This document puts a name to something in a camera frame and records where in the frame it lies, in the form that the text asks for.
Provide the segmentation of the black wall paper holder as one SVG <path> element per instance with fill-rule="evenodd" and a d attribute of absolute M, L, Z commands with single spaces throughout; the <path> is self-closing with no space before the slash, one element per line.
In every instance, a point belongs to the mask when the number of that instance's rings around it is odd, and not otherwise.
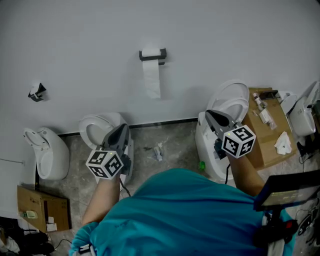
<path fill-rule="evenodd" d="M 165 64 L 165 59 L 167 58 L 167 50 L 166 48 L 159 49 L 158 55 L 146 55 L 143 51 L 139 51 L 139 59 L 141 62 L 145 61 L 157 61 L 159 66 L 163 66 Z"/>

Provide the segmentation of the person's teal shirt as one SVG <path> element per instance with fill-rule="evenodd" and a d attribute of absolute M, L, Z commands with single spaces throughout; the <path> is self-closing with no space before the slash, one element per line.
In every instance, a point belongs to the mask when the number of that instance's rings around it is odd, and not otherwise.
<path fill-rule="evenodd" d="M 70 256 L 268 256 L 254 235 L 266 217 L 254 197 L 187 169 L 150 177 L 102 218 L 81 227 Z"/>

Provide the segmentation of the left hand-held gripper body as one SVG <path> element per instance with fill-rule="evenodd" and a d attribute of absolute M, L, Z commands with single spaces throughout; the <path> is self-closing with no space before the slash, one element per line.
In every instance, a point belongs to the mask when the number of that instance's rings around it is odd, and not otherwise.
<path fill-rule="evenodd" d="M 130 146 L 124 149 L 92 150 L 85 163 L 97 179 L 112 180 L 117 174 L 123 180 L 129 180 L 132 175 L 132 158 Z"/>

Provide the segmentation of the large brown cardboard box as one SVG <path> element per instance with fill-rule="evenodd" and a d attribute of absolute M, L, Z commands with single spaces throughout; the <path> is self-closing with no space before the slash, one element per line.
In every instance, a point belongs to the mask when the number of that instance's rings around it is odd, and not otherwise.
<path fill-rule="evenodd" d="M 247 114 L 242 121 L 242 124 L 247 125 L 256 135 L 252 151 L 246 156 L 257 171 L 283 162 L 298 152 L 288 120 L 277 99 L 268 99 L 266 101 L 266 109 L 275 121 L 277 127 L 275 129 L 271 129 L 270 126 L 267 123 L 263 123 L 259 117 L 260 110 L 254 100 L 253 93 L 259 94 L 263 91 L 269 90 L 271 90 L 270 87 L 249 88 L 249 107 Z M 278 154 L 275 147 L 278 138 L 283 132 L 287 133 L 291 146 L 291 153 L 287 153 L 285 155 Z"/>

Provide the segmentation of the small brown cardboard box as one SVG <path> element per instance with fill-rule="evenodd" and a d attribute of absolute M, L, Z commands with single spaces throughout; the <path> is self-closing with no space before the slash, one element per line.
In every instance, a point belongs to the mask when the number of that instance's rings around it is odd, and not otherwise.
<path fill-rule="evenodd" d="M 17 206 L 18 213 L 37 212 L 37 219 L 23 219 L 43 233 L 67 231 L 72 228 L 70 202 L 67 198 L 18 186 Z"/>

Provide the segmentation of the black chest-mounted tablet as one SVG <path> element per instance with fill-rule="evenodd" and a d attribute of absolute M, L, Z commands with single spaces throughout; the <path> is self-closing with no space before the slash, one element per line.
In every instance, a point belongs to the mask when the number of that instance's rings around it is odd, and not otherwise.
<path fill-rule="evenodd" d="M 268 177 L 256 196 L 253 209 L 260 211 L 282 210 L 305 204 L 320 192 L 320 169 Z"/>

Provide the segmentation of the black chest mount red button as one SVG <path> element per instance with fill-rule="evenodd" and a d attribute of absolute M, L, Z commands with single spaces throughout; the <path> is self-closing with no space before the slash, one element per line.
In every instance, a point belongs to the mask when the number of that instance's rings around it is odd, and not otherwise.
<path fill-rule="evenodd" d="M 258 248 L 266 247 L 273 242 L 284 241 L 288 244 L 299 229 L 296 219 L 283 220 L 281 210 L 273 213 L 264 212 L 262 226 L 253 236 L 253 244 Z"/>

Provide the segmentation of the person's left forearm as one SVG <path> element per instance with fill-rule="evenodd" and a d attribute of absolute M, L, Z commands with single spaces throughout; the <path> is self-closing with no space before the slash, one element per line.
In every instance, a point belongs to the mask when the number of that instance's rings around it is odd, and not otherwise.
<path fill-rule="evenodd" d="M 101 222 L 120 198 L 120 176 L 100 179 L 84 212 L 82 225 Z"/>

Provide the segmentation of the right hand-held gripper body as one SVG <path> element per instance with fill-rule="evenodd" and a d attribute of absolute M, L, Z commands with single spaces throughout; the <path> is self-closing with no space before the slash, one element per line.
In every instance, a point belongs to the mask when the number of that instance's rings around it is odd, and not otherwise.
<path fill-rule="evenodd" d="M 252 151 L 255 140 L 253 131 L 243 125 L 220 135 L 214 143 L 214 150 L 220 159 L 223 159 L 226 153 L 238 159 Z"/>

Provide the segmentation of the black floor device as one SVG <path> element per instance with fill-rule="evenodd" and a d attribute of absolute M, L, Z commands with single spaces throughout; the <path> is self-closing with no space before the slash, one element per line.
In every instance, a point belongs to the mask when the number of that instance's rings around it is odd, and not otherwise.
<path fill-rule="evenodd" d="M 316 139 L 313 135 L 303 137 L 304 141 L 300 140 L 296 143 L 300 156 L 303 158 L 306 155 L 312 155 L 316 152 Z"/>

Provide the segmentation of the black bag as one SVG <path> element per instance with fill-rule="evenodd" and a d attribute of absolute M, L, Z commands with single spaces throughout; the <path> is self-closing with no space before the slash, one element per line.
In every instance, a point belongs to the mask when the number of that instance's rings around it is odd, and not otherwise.
<path fill-rule="evenodd" d="M 18 244 L 19 254 L 6 250 L 8 237 Z M 55 248 L 45 233 L 22 229 L 17 219 L 0 216 L 0 256 L 52 256 L 54 251 Z"/>

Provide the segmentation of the flat black device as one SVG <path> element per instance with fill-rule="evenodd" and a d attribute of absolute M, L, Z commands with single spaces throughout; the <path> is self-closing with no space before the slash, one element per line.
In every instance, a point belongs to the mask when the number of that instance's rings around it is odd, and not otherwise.
<path fill-rule="evenodd" d="M 273 100 L 278 98 L 278 90 L 264 90 L 259 93 L 259 98 L 261 100 Z"/>

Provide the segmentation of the crumpled clear plastic wrapper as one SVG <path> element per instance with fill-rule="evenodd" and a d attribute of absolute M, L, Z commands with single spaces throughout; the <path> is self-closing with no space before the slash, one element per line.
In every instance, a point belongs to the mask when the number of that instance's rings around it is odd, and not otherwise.
<path fill-rule="evenodd" d="M 158 143 L 154 147 L 149 147 L 148 148 L 149 151 L 153 152 L 154 157 L 158 162 L 162 162 L 163 159 L 164 159 L 162 148 L 163 148 L 163 143 L 162 142 Z"/>

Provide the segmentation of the green and white packet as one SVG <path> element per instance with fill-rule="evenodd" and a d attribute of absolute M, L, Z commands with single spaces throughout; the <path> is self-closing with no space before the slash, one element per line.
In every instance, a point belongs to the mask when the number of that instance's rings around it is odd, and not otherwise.
<path fill-rule="evenodd" d="M 22 218 L 27 218 L 27 219 L 37 219 L 38 218 L 37 212 L 33 211 L 33 210 L 20 211 L 19 215 Z"/>

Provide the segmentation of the black and white buckle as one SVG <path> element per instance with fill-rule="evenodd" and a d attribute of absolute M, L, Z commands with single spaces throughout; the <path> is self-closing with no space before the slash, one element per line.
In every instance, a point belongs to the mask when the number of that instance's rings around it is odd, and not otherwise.
<path fill-rule="evenodd" d="M 86 244 L 78 249 L 77 256 L 96 256 L 96 254 L 93 246 L 91 244 Z"/>

